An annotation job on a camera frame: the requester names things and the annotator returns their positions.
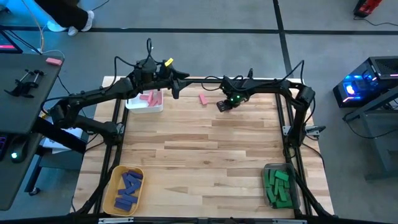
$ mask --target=computer mouse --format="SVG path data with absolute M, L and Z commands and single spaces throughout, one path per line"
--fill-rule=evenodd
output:
M 11 161 L 13 163 L 23 162 L 27 155 L 27 147 L 27 136 L 19 135 L 14 137 L 9 145 L 9 148 L 11 150 Z

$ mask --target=pink block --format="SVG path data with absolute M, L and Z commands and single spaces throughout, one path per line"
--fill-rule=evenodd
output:
M 154 99 L 154 92 L 151 90 L 149 92 L 149 96 L 148 96 L 148 103 L 150 104 L 152 102 L 152 100 Z
M 206 97 L 204 96 L 203 93 L 199 94 L 199 99 L 200 99 L 200 103 L 202 103 L 202 105 L 207 105 L 207 103 L 209 102 Z
M 152 107 L 155 106 L 156 104 L 157 104 L 157 99 L 153 99 L 151 103 L 149 103 L 149 106 Z
M 148 100 L 149 96 L 148 95 L 139 95 L 140 100 Z
M 58 66 L 61 66 L 61 65 L 62 65 L 62 61 L 61 61 L 61 60 L 58 60 L 58 59 L 55 59 L 55 58 L 48 58 L 48 59 L 46 60 L 46 62 L 49 63 L 49 64 L 51 64 L 51 65 L 58 65 Z
M 157 104 L 162 105 L 163 103 L 163 97 L 162 97 L 162 91 L 157 92 Z

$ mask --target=yellow bowl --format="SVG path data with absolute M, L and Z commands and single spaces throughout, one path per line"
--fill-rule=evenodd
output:
M 132 194 L 132 196 L 135 196 L 138 198 L 137 203 L 134 203 L 131 206 L 130 211 L 125 211 L 125 210 L 121 210 L 120 208 L 116 208 L 114 206 L 115 200 L 117 197 L 121 197 L 120 195 L 118 195 L 118 190 L 119 189 L 125 189 L 126 187 L 124 186 L 124 181 L 122 178 L 122 174 L 132 170 L 138 174 L 142 174 L 142 176 L 144 176 L 142 178 L 142 182 L 141 182 L 141 188 L 136 190 L 134 192 L 134 194 Z M 102 204 L 103 210 L 104 212 L 110 214 L 110 215 L 117 215 L 117 216 L 122 216 L 122 217 L 129 217 L 132 214 L 134 214 L 134 212 L 137 210 L 138 205 L 139 205 L 139 201 L 141 199 L 141 192 L 142 192 L 142 188 L 144 186 L 144 181 L 145 181 L 145 175 L 143 173 L 143 171 L 140 168 L 137 167 L 126 167 L 126 166 L 117 166 L 115 167 L 115 169 L 113 169 L 112 171 L 112 176 L 111 176 L 111 180 L 109 180 L 109 186 L 108 189 L 106 191 L 106 195 L 105 195 L 105 199 L 104 202 Z

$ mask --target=computer tower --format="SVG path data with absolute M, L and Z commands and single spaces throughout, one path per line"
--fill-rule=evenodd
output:
M 398 56 L 369 57 L 333 88 L 340 108 L 360 107 L 398 85 Z

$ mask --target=red object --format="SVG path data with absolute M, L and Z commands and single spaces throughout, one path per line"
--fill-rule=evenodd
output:
M 149 96 L 148 96 L 148 100 L 147 100 L 149 104 L 152 102 L 153 97 L 154 97 L 154 92 L 151 90 L 149 92 Z
M 49 63 L 49 64 L 51 64 L 51 65 L 58 65 L 58 66 L 61 66 L 61 65 L 62 65 L 62 61 L 61 61 L 61 60 L 58 60 L 58 59 L 55 59 L 55 58 L 48 58 L 48 59 L 46 60 L 46 62 Z
M 149 106 L 155 106 L 157 104 L 157 99 L 153 99 L 150 103 Z
M 156 96 L 157 96 L 157 103 L 159 105 L 162 105 L 162 103 L 163 103 L 162 90 L 158 91 Z
M 15 47 L 12 45 L 0 45 L 0 49 L 14 49 Z
M 354 10 L 354 15 L 359 17 L 366 17 L 370 15 L 375 8 L 377 8 L 382 0 L 360 0 Z
M 203 93 L 200 93 L 200 94 L 199 94 L 199 99 L 200 99 L 200 103 L 202 103 L 202 105 L 207 105 L 207 103 L 209 102 L 209 101 L 205 98 L 205 96 L 204 96 Z
M 143 95 L 143 94 L 141 94 L 141 95 L 139 96 L 139 99 L 140 99 L 140 100 L 148 100 L 148 98 L 149 98 L 148 95 Z

